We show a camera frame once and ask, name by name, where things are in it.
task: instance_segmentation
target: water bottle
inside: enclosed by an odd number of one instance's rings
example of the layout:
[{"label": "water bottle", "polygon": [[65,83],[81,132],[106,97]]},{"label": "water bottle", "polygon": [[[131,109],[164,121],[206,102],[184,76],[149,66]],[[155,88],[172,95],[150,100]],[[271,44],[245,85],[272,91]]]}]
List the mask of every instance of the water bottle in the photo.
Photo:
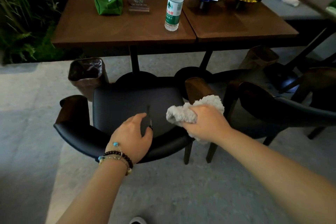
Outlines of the water bottle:
[{"label": "water bottle", "polygon": [[179,27],[180,14],[184,0],[168,0],[165,27],[175,31]]}]

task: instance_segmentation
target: brown trash can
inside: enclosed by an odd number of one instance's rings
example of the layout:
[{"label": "brown trash can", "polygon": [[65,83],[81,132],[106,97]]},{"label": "brown trash can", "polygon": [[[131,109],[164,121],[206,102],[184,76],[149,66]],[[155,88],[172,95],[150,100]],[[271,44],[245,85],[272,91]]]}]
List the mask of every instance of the brown trash can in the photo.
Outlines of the brown trash can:
[{"label": "brown trash can", "polygon": [[251,48],[245,59],[239,65],[239,69],[263,69],[269,65],[276,63],[279,60],[279,55],[270,48],[259,45]]},{"label": "brown trash can", "polygon": [[90,102],[93,101],[95,88],[109,83],[101,58],[73,61],[70,64],[68,79]]}]

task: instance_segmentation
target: concrete floor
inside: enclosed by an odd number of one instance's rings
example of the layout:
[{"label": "concrete floor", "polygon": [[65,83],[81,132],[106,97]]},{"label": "concrete floor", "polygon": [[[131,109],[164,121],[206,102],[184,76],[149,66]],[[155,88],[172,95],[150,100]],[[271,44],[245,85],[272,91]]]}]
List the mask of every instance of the concrete floor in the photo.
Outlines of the concrete floor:
[{"label": "concrete floor", "polygon": [[[281,62],[300,48],[277,48]],[[215,52],[211,72],[235,69],[246,50]],[[144,55],[140,69],[173,76],[198,66],[204,53]],[[130,72],[129,57],[103,58],[110,82]],[[55,223],[97,168],[53,128],[59,101],[78,94],[67,80],[70,61],[0,67],[0,223]],[[336,181],[335,127],[314,141],[311,129],[289,128],[271,148]],[[207,145],[195,143],[189,165],[183,151],[137,165],[117,196],[110,223],[142,215],[149,224],[292,223],[267,191],[224,150],[211,164]]]}]

